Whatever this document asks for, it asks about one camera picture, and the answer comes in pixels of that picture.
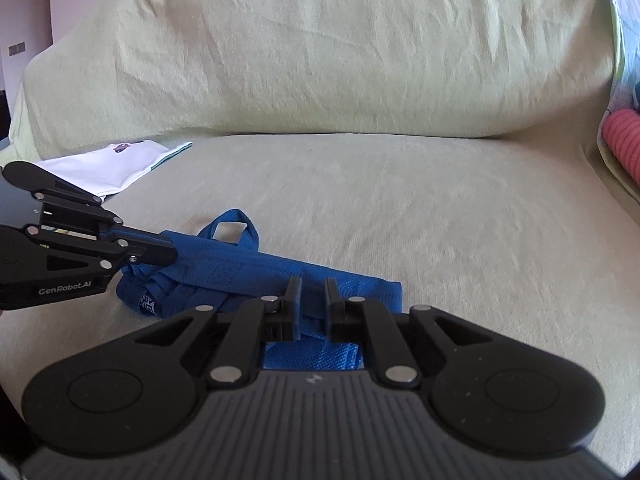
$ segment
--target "white logo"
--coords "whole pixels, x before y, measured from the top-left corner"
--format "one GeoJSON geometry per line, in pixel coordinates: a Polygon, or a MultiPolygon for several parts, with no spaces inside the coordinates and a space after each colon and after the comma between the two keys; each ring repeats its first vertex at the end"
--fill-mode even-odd
{"type": "Polygon", "coordinates": [[[88,286],[91,286],[91,282],[80,282],[80,283],[75,283],[74,285],[60,285],[60,286],[55,286],[53,288],[41,288],[38,291],[38,294],[41,296],[45,296],[46,294],[55,294],[56,292],[66,292],[68,290],[76,290],[77,288],[86,288],[88,286]]]}
{"type": "Polygon", "coordinates": [[[305,379],[305,381],[309,384],[317,384],[317,383],[321,383],[322,381],[324,381],[324,379],[319,376],[318,374],[313,374],[311,377],[307,377],[305,379]]]}

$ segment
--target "label on blue bag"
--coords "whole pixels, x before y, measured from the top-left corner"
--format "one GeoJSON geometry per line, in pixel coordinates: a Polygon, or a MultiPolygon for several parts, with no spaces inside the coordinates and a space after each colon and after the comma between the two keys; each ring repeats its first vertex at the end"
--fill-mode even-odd
{"type": "Polygon", "coordinates": [[[144,314],[145,311],[156,316],[156,300],[148,294],[145,294],[140,299],[140,312],[144,314]]]}

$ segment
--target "gray ribbed panel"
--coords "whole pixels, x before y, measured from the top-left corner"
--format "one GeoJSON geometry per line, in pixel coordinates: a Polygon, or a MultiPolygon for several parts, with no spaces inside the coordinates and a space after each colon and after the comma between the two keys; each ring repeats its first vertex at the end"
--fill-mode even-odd
{"type": "Polygon", "coordinates": [[[586,451],[544,462],[484,455],[442,431],[409,392],[367,371],[262,371],[209,396],[196,419],[155,449],[112,460],[44,449],[28,480],[612,480],[586,451]],[[319,376],[321,381],[308,380],[319,376]]]}

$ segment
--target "blue cloth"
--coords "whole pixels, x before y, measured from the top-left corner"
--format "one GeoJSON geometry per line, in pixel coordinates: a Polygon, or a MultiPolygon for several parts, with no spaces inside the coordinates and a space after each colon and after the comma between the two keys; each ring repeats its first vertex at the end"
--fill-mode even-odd
{"type": "Polygon", "coordinates": [[[167,267],[127,265],[116,292],[130,308],[148,316],[167,318],[201,304],[220,312],[260,296],[282,296],[291,276],[302,278],[301,339],[269,345],[264,367],[290,370],[348,370],[362,360],[359,346],[336,344],[324,337],[324,280],[335,278],[343,297],[365,296],[402,311],[402,287],[387,282],[258,252],[258,233],[239,209],[231,209],[198,236],[165,231],[178,251],[167,267]],[[246,229],[237,244],[213,240],[220,222],[242,222],[246,229]]]}

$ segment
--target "rolled pink towel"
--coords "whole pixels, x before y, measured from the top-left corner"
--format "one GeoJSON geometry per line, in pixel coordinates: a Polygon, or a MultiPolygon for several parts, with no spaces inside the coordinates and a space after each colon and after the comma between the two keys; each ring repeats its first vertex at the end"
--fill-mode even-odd
{"type": "Polygon", "coordinates": [[[602,137],[640,186],[640,114],[630,108],[613,112],[602,125],[602,137]]]}

